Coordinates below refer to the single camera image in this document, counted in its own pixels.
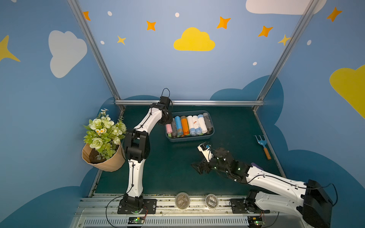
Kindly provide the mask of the pink bag roll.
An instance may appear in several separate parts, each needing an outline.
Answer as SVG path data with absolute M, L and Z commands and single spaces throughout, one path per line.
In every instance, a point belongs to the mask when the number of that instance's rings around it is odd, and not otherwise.
M 165 128 L 166 128 L 166 134 L 168 135 L 168 137 L 172 138 L 173 129 L 172 129 L 171 124 L 170 123 L 166 124 Z

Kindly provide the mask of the blue roll gold end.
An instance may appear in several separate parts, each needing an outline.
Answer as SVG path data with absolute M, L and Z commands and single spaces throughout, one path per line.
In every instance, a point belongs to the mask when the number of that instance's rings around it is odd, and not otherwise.
M 183 128 L 181 123 L 181 118 L 179 116 L 175 117 L 176 128 L 177 128 L 177 137 L 183 137 Z

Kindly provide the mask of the translucent grey roll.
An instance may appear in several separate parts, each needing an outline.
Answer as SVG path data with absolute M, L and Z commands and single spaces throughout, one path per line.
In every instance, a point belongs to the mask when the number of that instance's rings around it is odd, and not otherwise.
M 207 133 L 211 134 L 213 132 L 213 124 L 212 121 L 210 119 L 210 116 L 207 112 L 203 113 L 203 117 L 204 117 L 204 121 L 205 121 L 205 125 L 207 128 Z

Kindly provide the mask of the white roll red label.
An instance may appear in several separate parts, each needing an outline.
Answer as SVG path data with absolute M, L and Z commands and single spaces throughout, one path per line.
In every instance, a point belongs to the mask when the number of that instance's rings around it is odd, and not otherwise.
M 196 134 L 201 135 L 202 134 L 202 129 L 200 127 L 198 116 L 193 116 L 193 124 L 194 124 Z

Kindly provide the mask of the white roll blue end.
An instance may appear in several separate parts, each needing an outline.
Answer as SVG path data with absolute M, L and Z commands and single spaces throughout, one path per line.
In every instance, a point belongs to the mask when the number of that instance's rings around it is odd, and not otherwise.
M 199 121 L 200 128 L 202 130 L 202 134 L 206 134 L 208 132 L 208 129 L 207 129 L 203 114 L 198 115 L 198 121 Z

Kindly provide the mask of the dark grey bag roll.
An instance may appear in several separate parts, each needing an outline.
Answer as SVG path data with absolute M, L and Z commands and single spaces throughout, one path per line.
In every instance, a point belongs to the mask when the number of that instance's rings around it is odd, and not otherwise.
M 178 137 L 177 126 L 176 126 L 176 121 L 174 118 L 172 120 L 171 127 L 172 127 L 172 138 L 177 138 Z

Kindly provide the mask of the small white roll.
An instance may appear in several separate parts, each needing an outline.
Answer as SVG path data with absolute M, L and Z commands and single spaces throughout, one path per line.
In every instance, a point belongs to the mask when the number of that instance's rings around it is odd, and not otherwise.
M 191 136 L 196 135 L 196 129 L 195 129 L 195 126 L 194 126 L 193 117 L 192 116 L 187 116 L 187 122 L 188 122 L 188 127 L 189 127 L 189 134 Z

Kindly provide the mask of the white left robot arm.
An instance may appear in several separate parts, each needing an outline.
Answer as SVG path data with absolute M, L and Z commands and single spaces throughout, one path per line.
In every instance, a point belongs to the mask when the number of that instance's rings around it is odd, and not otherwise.
M 161 96 L 159 101 L 149 106 L 146 116 L 133 129 L 126 132 L 123 149 L 128 162 L 128 187 L 120 202 L 122 213 L 137 214 L 143 210 L 143 172 L 144 164 L 150 153 L 150 133 L 156 124 L 172 122 L 169 110 L 171 99 Z

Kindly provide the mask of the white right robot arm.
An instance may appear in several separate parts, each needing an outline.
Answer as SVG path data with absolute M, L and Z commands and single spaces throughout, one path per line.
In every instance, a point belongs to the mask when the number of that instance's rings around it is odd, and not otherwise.
M 331 226 L 334 202 L 318 182 L 289 180 L 268 173 L 253 164 L 237 161 L 232 154 L 224 149 L 212 149 L 204 142 L 198 145 L 203 160 L 192 164 L 199 173 L 210 171 L 222 172 L 227 177 L 240 184 L 249 184 L 269 191 L 251 191 L 244 200 L 246 211 L 277 211 L 297 216 L 304 224 L 314 228 L 329 228 Z

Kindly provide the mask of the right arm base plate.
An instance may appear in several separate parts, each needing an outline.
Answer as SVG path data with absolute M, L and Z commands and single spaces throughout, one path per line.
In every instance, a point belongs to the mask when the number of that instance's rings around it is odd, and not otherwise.
M 231 206 L 233 214 L 261 214 L 270 213 L 270 210 L 261 210 L 256 204 L 245 199 L 230 199 L 229 205 Z

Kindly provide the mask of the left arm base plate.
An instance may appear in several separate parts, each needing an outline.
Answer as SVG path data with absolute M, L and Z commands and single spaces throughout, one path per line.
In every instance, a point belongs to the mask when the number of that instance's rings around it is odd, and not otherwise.
M 118 214 L 155 214 L 157 199 L 131 198 L 122 199 L 119 203 Z

